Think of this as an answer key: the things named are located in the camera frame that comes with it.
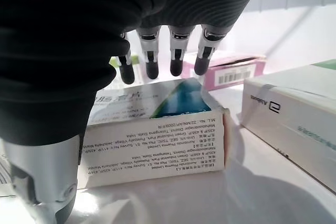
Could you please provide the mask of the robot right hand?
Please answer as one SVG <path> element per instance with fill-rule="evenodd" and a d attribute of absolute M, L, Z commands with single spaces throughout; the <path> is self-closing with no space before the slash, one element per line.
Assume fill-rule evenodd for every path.
<path fill-rule="evenodd" d="M 1 0 L 1 139 L 10 178 L 36 223 L 64 223 L 98 90 L 116 76 L 116 57 L 134 80 L 125 35 L 136 30 L 155 79 L 159 29 L 171 31 L 170 71 L 182 71 L 194 26 L 203 33 L 194 65 L 203 75 L 215 47 L 250 0 Z"/>

